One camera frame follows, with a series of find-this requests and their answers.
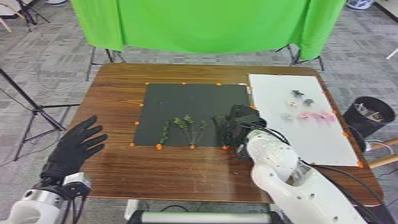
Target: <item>plant sprig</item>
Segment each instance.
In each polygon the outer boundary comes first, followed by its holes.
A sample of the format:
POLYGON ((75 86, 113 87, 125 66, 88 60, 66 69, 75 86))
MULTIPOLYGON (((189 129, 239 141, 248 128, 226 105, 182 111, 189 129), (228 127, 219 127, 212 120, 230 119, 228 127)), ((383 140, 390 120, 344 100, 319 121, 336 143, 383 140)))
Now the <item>plant sprig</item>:
POLYGON ((200 129, 200 133, 196 132, 196 121, 191 117, 191 115, 185 115, 184 119, 180 119, 178 117, 175 118, 175 124, 180 127, 180 129, 184 130, 184 133, 187 135, 187 139, 189 139, 189 143, 191 143, 191 148, 196 148, 196 144, 203 139, 203 134, 205 134, 205 130, 208 128, 208 123, 207 121, 201 121, 201 129, 200 129))

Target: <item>orange dot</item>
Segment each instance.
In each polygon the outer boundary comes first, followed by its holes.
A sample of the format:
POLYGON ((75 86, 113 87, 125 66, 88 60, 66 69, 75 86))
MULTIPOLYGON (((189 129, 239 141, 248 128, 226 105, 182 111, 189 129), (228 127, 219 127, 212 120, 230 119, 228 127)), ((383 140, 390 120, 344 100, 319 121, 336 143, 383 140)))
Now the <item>orange dot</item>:
POLYGON ((164 145, 157 144, 157 150, 162 150, 162 149, 164 149, 164 145))

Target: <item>black mat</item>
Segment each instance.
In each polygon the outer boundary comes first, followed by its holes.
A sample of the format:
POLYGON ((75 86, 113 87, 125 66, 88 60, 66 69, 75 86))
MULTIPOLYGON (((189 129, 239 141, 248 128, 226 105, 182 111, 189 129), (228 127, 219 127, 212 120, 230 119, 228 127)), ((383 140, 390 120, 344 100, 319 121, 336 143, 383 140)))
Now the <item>black mat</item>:
POLYGON ((152 84, 146 89, 141 124, 136 132, 136 144, 159 144, 166 121, 171 121, 169 140, 166 145, 187 146, 189 139, 173 121, 191 115, 200 131, 201 121, 208 123, 198 146, 219 146, 214 115, 230 114, 235 104, 249 106, 248 87, 240 85, 173 85, 152 84))

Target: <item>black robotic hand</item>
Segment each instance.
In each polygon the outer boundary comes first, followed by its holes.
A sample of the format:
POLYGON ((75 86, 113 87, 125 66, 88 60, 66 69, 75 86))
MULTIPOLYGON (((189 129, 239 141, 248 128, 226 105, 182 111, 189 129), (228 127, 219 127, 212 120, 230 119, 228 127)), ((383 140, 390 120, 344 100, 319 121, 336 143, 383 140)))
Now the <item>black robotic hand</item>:
POLYGON ((104 134, 89 139, 104 130, 102 125, 91 128, 95 123, 97 116, 93 116, 66 133, 43 167, 43 179, 52 178, 63 181, 66 176, 81 171, 86 160, 105 148, 102 142, 107 140, 109 135, 104 134))

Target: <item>black glove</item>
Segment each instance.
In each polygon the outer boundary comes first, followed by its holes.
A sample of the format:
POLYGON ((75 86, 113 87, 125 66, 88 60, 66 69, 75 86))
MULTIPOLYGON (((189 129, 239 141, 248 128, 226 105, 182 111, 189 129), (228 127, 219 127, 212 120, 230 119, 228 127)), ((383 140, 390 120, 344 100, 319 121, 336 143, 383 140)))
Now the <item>black glove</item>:
POLYGON ((43 167, 41 178, 65 180, 66 176, 81 171, 86 160, 102 151, 105 144, 100 144, 109 135, 88 140, 104 130, 104 126, 91 126, 97 123, 93 116, 66 133, 54 153, 49 157, 49 162, 43 167))
POLYGON ((235 105, 228 116, 214 117, 217 138, 224 146, 239 147, 253 127, 267 127, 260 112, 246 105, 235 105))

